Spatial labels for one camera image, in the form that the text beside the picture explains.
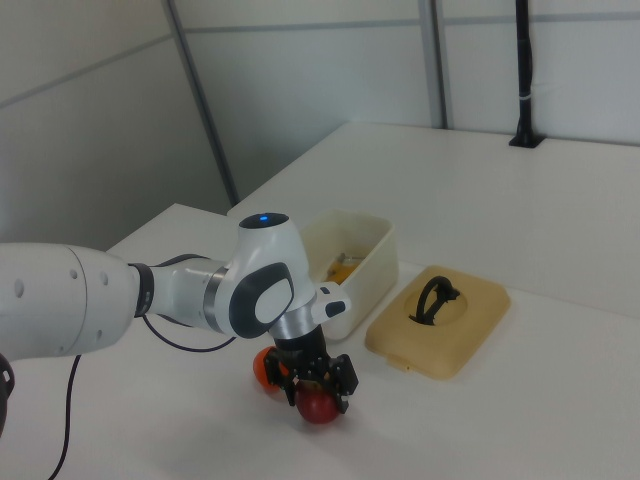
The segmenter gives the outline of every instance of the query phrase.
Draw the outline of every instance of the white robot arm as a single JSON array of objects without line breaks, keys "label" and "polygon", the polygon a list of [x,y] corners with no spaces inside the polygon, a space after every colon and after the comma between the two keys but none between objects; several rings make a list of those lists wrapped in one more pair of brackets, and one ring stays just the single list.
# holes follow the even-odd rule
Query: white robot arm
[{"label": "white robot arm", "polygon": [[[228,263],[185,255],[149,267],[82,247],[0,244],[0,355],[12,362],[92,352],[117,342],[134,317],[155,313],[229,336],[269,332],[289,362],[326,357],[317,372],[324,376],[332,359],[319,325],[350,302],[335,283],[315,285],[308,269],[298,230],[277,213],[240,222]],[[273,380],[293,405],[293,379]],[[342,383],[352,385],[334,392],[344,413],[355,374]]]}]

